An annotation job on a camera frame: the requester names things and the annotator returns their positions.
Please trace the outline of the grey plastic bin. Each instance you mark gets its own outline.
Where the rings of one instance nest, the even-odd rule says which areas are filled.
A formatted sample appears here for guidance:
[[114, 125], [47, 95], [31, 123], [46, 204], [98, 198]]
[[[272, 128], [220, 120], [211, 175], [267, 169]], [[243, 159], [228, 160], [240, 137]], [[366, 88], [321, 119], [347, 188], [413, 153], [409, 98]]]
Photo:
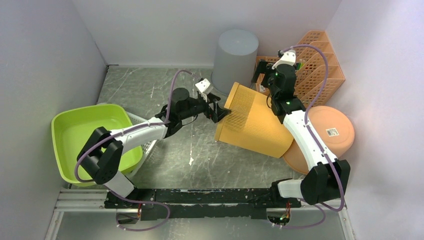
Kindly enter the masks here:
[[231, 29], [223, 32], [218, 38], [211, 73], [214, 88], [228, 95], [234, 83], [249, 87], [258, 47], [259, 40], [250, 31]]

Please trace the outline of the aluminium rail frame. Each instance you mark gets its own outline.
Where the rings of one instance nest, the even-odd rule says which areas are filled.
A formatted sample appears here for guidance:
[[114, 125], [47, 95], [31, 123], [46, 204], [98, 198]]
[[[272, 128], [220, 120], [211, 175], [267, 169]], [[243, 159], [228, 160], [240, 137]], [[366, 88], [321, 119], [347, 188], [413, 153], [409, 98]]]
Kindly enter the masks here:
[[129, 223], [153, 221], [163, 226], [177, 218], [237, 218], [270, 220], [288, 228], [291, 209], [302, 203], [323, 210], [339, 200], [341, 211], [350, 165], [325, 146], [304, 111], [287, 114], [281, 123], [294, 137], [308, 165], [303, 179], [282, 179], [269, 188], [137, 188], [118, 165], [127, 151], [165, 137], [166, 126], [158, 118], [117, 130], [96, 129], [81, 150], [77, 167], [104, 189], [66, 189], [59, 194], [48, 239], [54, 239], [66, 212], [114, 213], [116, 226], [130, 231]]

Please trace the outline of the green plastic basin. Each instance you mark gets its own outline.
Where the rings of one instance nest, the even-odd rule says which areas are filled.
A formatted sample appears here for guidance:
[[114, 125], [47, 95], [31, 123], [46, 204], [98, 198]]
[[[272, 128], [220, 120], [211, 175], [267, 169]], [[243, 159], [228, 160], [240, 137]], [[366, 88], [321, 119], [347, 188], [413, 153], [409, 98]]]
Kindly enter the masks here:
[[74, 173], [77, 156], [96, 128], [107, 130], [132, 126], [127, 112], [116, 104], [98, 104], [67, 110], [51, 121], [52, 144], [59, 173], [63, 180], [77, 187], [93, 186], [79, 182]]

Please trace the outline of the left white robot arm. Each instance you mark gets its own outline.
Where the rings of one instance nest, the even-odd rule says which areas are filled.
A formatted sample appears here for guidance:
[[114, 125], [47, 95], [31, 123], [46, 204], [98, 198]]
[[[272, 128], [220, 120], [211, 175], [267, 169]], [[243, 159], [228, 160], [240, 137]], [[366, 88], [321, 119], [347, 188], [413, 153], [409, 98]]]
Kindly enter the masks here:
[[115, 130], [96, 128], [77, 157], [76, 168], [82, 167], [98, 185], [118, 195], [126, 208], [139, 200], [135, 185], [119, 170], [122, 156], [141, 145], [168, 138], [183, 127], [183, 120], [205, 115], [218, 123], [231, 113], [219, 106], [220, 97], [197, 93], [191, 97], [187, 89], [179, 87], [171, 92], [168, 104], [154, 117], [142, 123]]

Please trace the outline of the orange mesh file organizer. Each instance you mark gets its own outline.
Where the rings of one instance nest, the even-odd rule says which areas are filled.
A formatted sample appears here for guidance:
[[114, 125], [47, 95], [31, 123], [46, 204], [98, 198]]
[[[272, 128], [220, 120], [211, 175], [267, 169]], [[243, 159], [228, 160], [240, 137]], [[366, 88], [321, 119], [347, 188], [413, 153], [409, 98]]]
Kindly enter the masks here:
[[[294, 96], [300, 99], [306, 108], [325, 105], [345, 81], [328, 35], [322, 30], [310, 30], [294, 50], [296, 52]], [[274, 64], [278, 59], [278, 52], [277, 56], [258, 56], [255, 67], [259, 60]], [[259, 89], [258, 84], [254, 84], [257, 92], [269, 95], [267, 89], [262, 87]]]

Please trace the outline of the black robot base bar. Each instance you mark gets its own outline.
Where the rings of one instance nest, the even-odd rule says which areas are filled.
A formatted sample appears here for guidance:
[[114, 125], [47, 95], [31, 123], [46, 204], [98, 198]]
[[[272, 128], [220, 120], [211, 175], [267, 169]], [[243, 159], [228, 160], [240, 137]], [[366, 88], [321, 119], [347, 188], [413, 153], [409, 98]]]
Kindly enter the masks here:
[[283, 198], [275, 187], [171, 189], [141, 188], [122, 200], [112, 193], [106, 195], [104, 207], [119, 213], [140, 211], [141, 220], [181, 218], [267, 219], [270, 209], [299, 208], [296, 198]]

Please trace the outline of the orange plastic bucket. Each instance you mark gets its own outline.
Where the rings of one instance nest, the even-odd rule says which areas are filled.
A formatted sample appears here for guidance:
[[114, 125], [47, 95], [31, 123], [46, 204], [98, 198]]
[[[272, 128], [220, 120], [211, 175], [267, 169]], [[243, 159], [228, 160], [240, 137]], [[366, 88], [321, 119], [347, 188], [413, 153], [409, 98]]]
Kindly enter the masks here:
[[[325, 145], [340, 160], [355, 139], [351, 121], [341, 111], [324, 105], [312, 107], [308, 117]], [[282, 158], [295, 171], [304, 175], [309, 172], [305, 157], [295, 141]]]

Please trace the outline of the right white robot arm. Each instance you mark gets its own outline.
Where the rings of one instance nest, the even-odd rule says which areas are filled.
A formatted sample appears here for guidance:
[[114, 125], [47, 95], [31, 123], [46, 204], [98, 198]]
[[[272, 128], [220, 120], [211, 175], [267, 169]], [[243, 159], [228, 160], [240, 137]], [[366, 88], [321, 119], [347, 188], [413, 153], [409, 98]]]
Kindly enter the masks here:
[[275, 63], [260, 60], [254, 70], [252, 82], [263, 75], [261, 84], [268, 88], [270, 108], [279, 122], [291, 133], [299, 146], [308, 167], [302, 180], [285, 179], [276, 183], [270, 193], [270, 202], [282, 207], [289, 198], [302, 199], [309, 205], [344, 200], [350, 175], [350, 164], [339, 160], [309, 120], [307, 109], [295, 95], [297, 80], [294, 63]]

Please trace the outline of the yellow mesh waste bin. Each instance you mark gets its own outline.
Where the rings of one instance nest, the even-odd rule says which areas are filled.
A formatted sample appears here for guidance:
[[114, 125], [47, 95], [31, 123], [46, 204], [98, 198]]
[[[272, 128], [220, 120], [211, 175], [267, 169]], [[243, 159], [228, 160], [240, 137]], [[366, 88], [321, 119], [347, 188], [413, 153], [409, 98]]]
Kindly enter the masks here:
[[231, 113], [217, 124], [214, 140], [281, 158], [294, 138], [269, 106], [264, 94], [235, 82], [224, 105]]

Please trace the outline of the white plastic basket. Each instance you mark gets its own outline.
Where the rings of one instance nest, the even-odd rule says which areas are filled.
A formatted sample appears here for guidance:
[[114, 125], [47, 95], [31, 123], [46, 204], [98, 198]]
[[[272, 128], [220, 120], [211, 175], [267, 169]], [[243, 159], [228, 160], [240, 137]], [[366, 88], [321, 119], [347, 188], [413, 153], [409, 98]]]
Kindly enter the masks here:
[[[133, 113], [130, 113], [128, 111], [126, 113], [127, 113], [128, 117], [129, 117], [129, 119], [130, 119], [130, 121], [133, 125], [141, 124], [141, 123], [147, 121], [145, 118], [142, 118], [142, 117], [135, 115]], [[153, 151], [156, 143], [157, 143], [157, 140], [153, 140], [153, 141], [150, 141], [150, 142], [146, 142], [141, 146], [142, 157], [141, 157], [139, 163], [137, 163], [137, 165], [135, 166], [135, 168], [130, 173], [125, 174], [128, 178], [133, 178], [136, 175], [136, 173], [142, 167], [143, 163], [146, 161], [146, 159], [149, 157], [149, 155]]]

